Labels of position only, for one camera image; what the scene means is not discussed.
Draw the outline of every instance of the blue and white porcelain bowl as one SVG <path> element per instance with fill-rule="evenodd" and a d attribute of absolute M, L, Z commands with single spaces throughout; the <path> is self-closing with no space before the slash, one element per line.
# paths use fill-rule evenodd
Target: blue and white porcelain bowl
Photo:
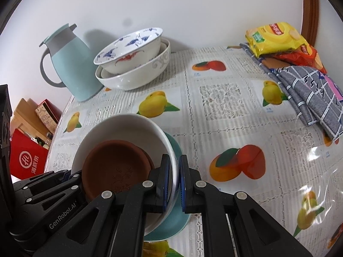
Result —
<path fill-rule="evenodd" d="M 159 76 L 167 68 L 169 60 L 170 42 L 162 38 L 158 55 L 147 63 L 116 76 L 102 66 L 98 66 L 95 76 L 107 88 L 133 90 L 148 84 Z"/>
<path fill-rule="evenodd" d="M 147 28 L 121 37 L 102 49 L 94 63 L 112 74 L 128 72 L 157 56 L 162 33 L 161 28 Z"/>

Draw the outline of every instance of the orange fruit print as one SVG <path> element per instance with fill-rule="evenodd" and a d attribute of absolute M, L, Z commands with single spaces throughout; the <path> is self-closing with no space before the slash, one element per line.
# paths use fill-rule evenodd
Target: orange fruit print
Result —
<path fill-rule="evenodd" d="M 328 136 L 328 134 L 324 130 L 323 130 L 323 139 L 324 139 L 325 146 L 327 146 L 327 147 L 331 146 L 332 140 L 330 139 L 330 137 Z M 335 144 L 338 144 L 339 141 L 340 141 L 339 139 L 336 139 Z"/>
<path fill-rule="evenodd" d="M 236 154 L 230 156 L 229 150 L 235 150 Z M 255 145 L 245 145 L 240 149 L 229 149 L 224 157 L 225 162 L 217 163 L 218 155 L 212 160 L 209 168 L 210 176 L 217 182 L 225 182 L 236 178 L 241 172 L 251 179 L 259 179 L 265 174 L 265 155 Z"/>
<path fill-rule="evenodd" d="M 237 177 L 242 169 L 239 167 L 237 156 L 234 156 L 226 166 L 216 167 L 215 164 L 220 155 L 216 156 L 210 164 L 210 175 L 217 182 L 226 182 Z"/>
<path fill-rule="evenodd" d="M 217 72 L 223 72 L 226 70 L 226 67 L 221 61 L 203 61 L 201 63 L 193 65 L 192 69 L 197 72 L 203 72 L 209 69 L 213 69 Z"/>
<path fill-rule="evenodd" d="M 259 179 L 265 174 L 265 155 L 255 145 L 245 145 L 237 152 L 238 162 L 244 174 Z"/>

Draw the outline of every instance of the teal plate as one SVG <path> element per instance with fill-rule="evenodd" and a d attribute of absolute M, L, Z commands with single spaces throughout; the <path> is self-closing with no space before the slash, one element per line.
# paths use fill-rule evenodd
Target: teal plate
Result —
<path fill-rule="evenodd" d="M 182 155 L 182 151 L 180 149 L 179 144 L 168 133 L 165 132 L 165 135 L 167 136 L 171 146 L 174 149 L 177 160 L 179 160 L 179 157 Z M 160 226 L 158 226 L 154 231 L 150 232 L 144 237 L 144 241 L 158 242 L 164 241 L 165 239 L 169 239 L 175 236 L 186 227 L 190 217 L 190 214 L 185 214 L 182 211 L 180 190 L 178 189 L 176 202 L 172 211 L 167 216 L 167 218 L 161 223 Z"/>

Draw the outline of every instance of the black device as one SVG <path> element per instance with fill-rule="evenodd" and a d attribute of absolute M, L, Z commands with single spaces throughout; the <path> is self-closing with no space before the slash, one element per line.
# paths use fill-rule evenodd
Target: black device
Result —
<path fill-rule="evenodd" d="M 147 212 L 162 213 L 169 156 L 129 191 L 104 191 L 87 203 L 81 171 L 48 172 L 12 185 L 7 86 L 0 86 L 1 257 L 140 257 Z M 201 213 L 205 257 L 312 256 L 248 194 L 220 192 L 179 159 L 182 210 Z"/>

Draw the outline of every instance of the yellow fruit print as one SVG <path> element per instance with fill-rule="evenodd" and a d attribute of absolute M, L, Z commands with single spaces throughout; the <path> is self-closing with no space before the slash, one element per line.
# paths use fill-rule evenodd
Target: yellow fruit print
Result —
<path fill-rule="evenodd" d="M 283 100 L 287 100 L 286 95 L 280 90 L 277 83 L 269 80 L 263 82 L 262 96 L 263 106 L 268 104 L 280 105 Z"/>
<path fill-rule="evenodd" d="M 167 241 L 144 242 L 142 257 L 183 257 L 180 253 L 169 247 Z"/>
<path fill-rule="evenodd" d="M 66 130 L 63 133 L 72 132 L 74 129 L 82 127 L 80 122 L 78 121 L 79 117 L 80 112 L 75 112 L 70 118 L 68 125 L 66 126 Z"/>
<path fill-rule="evenodd" d="M 154 118 L 166 111 L 180 111 L 180 109 L 167 101 L 164 91 L 156 91 L 149 94 L 140 103 L 137 114 L 147 118 Z"/>
<path fill-rule="evenodd" d="M 307 192 L 301 201 L 301 209 L 299 210 L 297 217 L 297 227 L 294 231 L 293 237 L 295 237 L 301 230 L 309 228 L 316 216 L 319 215 L 324 208 L 318 205 L 316 194 L 314 191 Z"/>

